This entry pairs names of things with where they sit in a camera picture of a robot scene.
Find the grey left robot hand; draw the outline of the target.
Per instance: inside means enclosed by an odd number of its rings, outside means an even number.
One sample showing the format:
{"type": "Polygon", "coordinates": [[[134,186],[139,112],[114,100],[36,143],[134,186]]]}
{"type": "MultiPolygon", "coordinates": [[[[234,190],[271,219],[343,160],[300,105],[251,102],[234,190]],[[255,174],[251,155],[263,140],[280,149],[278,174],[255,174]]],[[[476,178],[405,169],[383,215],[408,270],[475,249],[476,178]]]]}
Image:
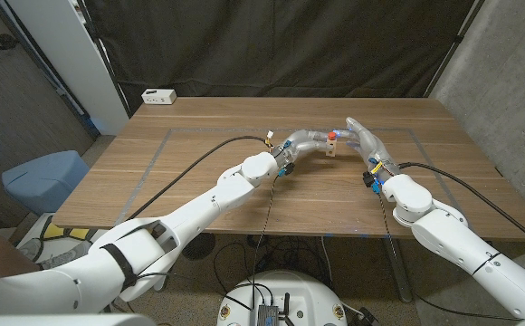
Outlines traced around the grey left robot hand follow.
{"type": "Polygon", "coordinates": [[[292,133],[282,144],[272,150],[278,175],[290,174],[294,169],[294,162],[312,151],[329,153],[334,145],[329,143],[329,136],[325,132],[301,129],[292,133]]]}

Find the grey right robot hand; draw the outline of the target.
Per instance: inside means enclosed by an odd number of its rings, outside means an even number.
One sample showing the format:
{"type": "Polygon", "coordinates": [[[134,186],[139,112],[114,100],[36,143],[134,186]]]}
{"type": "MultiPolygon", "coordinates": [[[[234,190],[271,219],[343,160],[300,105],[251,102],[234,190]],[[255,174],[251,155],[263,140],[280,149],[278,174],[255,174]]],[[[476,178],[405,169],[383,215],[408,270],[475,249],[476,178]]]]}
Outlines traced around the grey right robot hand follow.
{"type": "Polygon", "coordinates": [[[400,174],[397,163],[376,135],[351,117],[346,118],[346,123],[347,129],[339,131],[339,135],[362,157],[369,172],[383,183],[400,174]]]}

